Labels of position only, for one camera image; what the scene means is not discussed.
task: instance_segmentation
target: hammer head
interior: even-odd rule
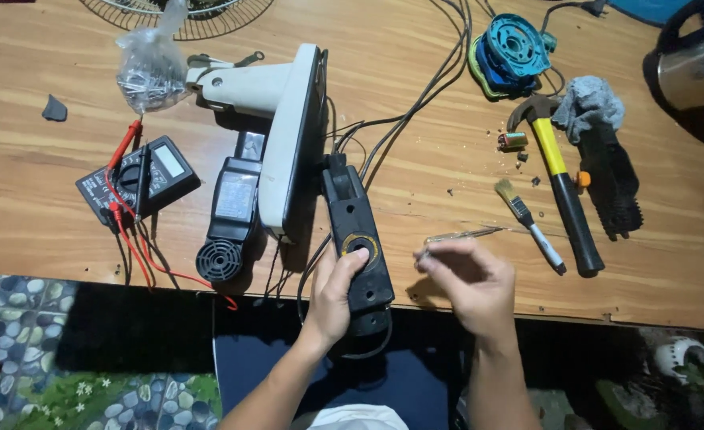
[[[557,106],[559,106],[557,101],[536,94],[517,106],[514,112],[511,112],[509,120],[506,121],[506,130],[510,133],[515,132],[516,127],[524,119],[532,123],[538,118],[551,118],[551,110]]]

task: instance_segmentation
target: white shirt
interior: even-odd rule
[[[408,430],[388,406],[345,405],[297,418],[289,430]]]

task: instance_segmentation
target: hammer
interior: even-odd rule
[[[530,123],[538,138],[543,158],[548,165],[548,175],[551,179],[551,188],[554,190],[554,199],[559,208],[561,221],[570,238],[572,252],[575,254],[577,273],[584,278],[596,276],[599,270],[604,269],[604,262],[596,250],[594,238],[588,229],[581,200],[577,196],[575,185],[567,174],[565,161],[561,157],[559,146],[551,126],[551,109],[557,103],[545,96],[532,96],[517,106],[506,122],[506,130],[514,132],[519,122],[526,119]]]

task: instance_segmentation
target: person's left hand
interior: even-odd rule
[[[328,246],[315,267],[309,311],[301,334],[327,353],[330,347],[344,337],[350,325],[347,294],[355,274],[365,267],[368,250],[350,252],[336,260],[334,247]]]

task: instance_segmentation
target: hand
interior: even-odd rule
[[[516,344],[516,273],[511,263],[495,257],[476,239],[429,243],[413,256],[415,268],[445,291],[461,324],[486,347]]]
[[[333,246],[329,246],[315,267],[309,311],[299,337],[309,337],[309,343],[319,346],[323,354],[347,333],[350,282],[367,261],[368,250],[365,248],[336,261],[336,252]]]

